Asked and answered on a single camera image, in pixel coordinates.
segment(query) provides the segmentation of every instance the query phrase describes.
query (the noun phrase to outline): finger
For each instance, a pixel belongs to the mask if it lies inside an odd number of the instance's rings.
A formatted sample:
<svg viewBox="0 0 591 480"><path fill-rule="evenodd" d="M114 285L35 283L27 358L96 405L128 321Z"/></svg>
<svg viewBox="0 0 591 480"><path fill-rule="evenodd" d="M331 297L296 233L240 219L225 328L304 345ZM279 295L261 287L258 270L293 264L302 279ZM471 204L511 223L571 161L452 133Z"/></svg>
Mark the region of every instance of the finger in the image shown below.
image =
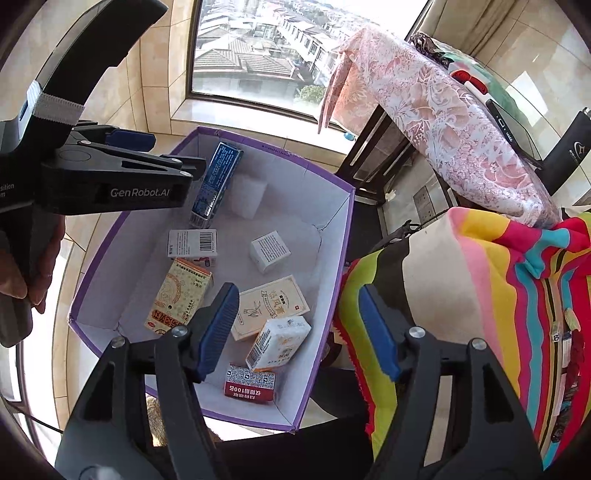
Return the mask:
<svg viewBox="0 0 591 480"><path fill-rule="evenodd" d="M23 299L27 296L27 284L11 254L0 250L0 293Z"/></svg>
<svg viewBox="0 0 591 480"><path fill-rule="evenodd" d="M64 238L66 233L66 220L63 215L60 215L58 219L56 229L53 232L53 236L47 245L45 251L39 257L37 268L39 275L43 277L49 277L53 274L53 269L56 266L56 258L60 253L61 240Z"/></svg>
<svg viewBox="0 0 591 480"><path fill-rule="evenodd" d="M52 277L38 276L33 281L33 284L29 287L29 300L31 300L33 305L39 305L41 303L47 294L47 289L51 285L52 279Z"/></svg>
<svg viewBox="0 0 591 480"><path fill-rule="evenodd" d="M43 298L43 300L39 303L39 305L35 306L36 311L38 311L41 315L45 313L45 306L47 302L47 296Z"/></svg>

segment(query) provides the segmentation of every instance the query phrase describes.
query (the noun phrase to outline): purple storage box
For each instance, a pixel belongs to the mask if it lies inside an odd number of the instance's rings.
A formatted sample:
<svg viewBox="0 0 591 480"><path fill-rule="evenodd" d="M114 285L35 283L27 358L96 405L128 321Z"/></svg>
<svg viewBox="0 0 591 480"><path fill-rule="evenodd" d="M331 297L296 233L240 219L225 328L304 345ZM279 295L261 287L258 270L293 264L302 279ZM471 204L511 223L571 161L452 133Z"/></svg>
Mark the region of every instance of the purple storage box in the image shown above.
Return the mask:
<svg viewBox="0 0 591 480"><path fill-rule="evenodd" d="M300 425L335 312L355 189L281 148L213 128L198 127L173 154L209 161L221 141L244 150L237 173L268 185L253 220L234 215L222 201L211 225L218 231L219 256L204 304L224 282L244 291L292 274L310 306L305 318L312 330L290 363L277 369L274 402L256 404L224 396L228 365L244 365L252 343L235 342L231 335L215 372L195 389L207 417L287 432ZM118 335L131 342L156 337L144 322L171 264L166 256L168 231L190 228L198 188L195 182L182 208L122 213L107 234L70 312L72 328L96 355ZM274 230L291 255L262 275L249 257L249 245ZM146 382L148 393L157 396L155 377Z"/></svg>

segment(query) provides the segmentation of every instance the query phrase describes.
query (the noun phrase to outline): cardboard box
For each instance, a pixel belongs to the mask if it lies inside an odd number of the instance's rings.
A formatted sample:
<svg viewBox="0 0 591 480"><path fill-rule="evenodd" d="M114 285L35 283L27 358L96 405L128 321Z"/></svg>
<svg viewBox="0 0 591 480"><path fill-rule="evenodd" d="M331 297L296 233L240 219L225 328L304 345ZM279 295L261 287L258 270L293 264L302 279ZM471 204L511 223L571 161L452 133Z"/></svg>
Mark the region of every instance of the cardboard box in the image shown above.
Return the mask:
<svg viewBox="0 0 591 480"><path fill-rule="evenodd" d="M253 240L249 253L261 273L267 273L272 267L291 255L277 230Z"/></svg>
<svg viewBox="0 0 591 480"><path fill-rule="evenodd" d="M168 233L169 258L186 258L199 267L214 267L217 257L217 230L171 230Z"/></svg>
<svg viewBox="0 0 591 480"><path fill-rule="evenodd" d="M251 401L273 401L275 374L273 372L251 372L248 368L232 365L228 367L224 382L224 395Z"/></svg>
<svg viewBox="0 0 591 480"><path fill-rule="evenodd" d="M246 357L248 368L262 372L282 367L294 356L310 330L302 316L267 320Z"/></svg>
<svg viewBox="0 0 591 480"><path fill-rule="evenodd" d="M177 325L186 325L201 306L212 281L207 270L177 258L156 295L145 327L163 335Z"/></svg>
<svg viewBox="0 0 591 480"><path fill-rule="evenodd" d="M208 162L220 142L244 155L235 173L267 182L255 217L232 212L224 198L212 228L218 232L219 256L209 304L225 282L247 291L275 278L293 275L310 312L312 330L290 362L276 372L274 401L238 401L224 395L228 365L246 367L252 346L228 337L217 367L193 387L206 417L269 430L293 432L306 411L318 364L326 346L330 322L339 296L343 259L355 199L355 189L321 167L282 148L219 128L197 127L174 151L175 155L203 157ZM233 186L228 187L228 194ZM125 335L130 342L154 337L144 323L154 297L170 268L164 253L168 232L186 229L199 182L182 209L124 212L114 223L89 266L70 311L70 325L93 352L109 347ZM291 251L274 276L261 275L248 255L253 239L277 230ZM146 376L147 393L157 396L153 375Z"/></svg>
<svg viewBox="0 0 591 480"><path fill-rule="evenodd" d="M309 311L293 275L280 278L241 292L232 336L236 341L245 340L258 335L269 319L303 315Z"/></svg>
<svg viewBox="0 0 591 480"><path fill-rule="evenodd" d="M195 228L209 227L242 154L227 143L217 146L191 210L190 223Z"/></svg>

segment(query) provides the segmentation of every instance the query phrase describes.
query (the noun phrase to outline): striped fabric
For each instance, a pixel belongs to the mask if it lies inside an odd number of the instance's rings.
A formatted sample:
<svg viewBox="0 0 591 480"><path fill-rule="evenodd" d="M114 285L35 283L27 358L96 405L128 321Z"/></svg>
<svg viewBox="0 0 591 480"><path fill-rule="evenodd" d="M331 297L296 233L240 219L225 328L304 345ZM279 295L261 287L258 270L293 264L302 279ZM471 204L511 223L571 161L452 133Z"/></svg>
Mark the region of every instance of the striped fabric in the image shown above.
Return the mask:
<svg viewBox="0 0 591 480"><path fill-rule="evenodd" d="M591 347L584 342L591 332L590 229L591 213L541 230L496 213L453 208L351 266L335 325L369 404L374 455L396 394L359 314L358 292L367 283L411 324L441 340L485 338L521 400L544 465L560 454L591 409ZM568 309L580 331L571 333Z"/></svg>

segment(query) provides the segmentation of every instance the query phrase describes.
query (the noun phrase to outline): pink fabric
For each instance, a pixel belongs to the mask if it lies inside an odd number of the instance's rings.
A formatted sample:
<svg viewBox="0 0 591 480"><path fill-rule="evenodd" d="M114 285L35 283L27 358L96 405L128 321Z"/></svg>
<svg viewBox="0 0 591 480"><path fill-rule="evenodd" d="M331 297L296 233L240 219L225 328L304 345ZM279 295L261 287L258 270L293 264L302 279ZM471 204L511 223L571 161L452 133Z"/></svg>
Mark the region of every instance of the pink fabric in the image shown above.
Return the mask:
<svg viewBox="0 0 591 480"><path fill-rule="evenodd" d="M549 228L558 209L460 83L403 40L367 26L342 48L326 90L319 130L331 119L359 134L380 104L448 185L484 208Z"/></svg>

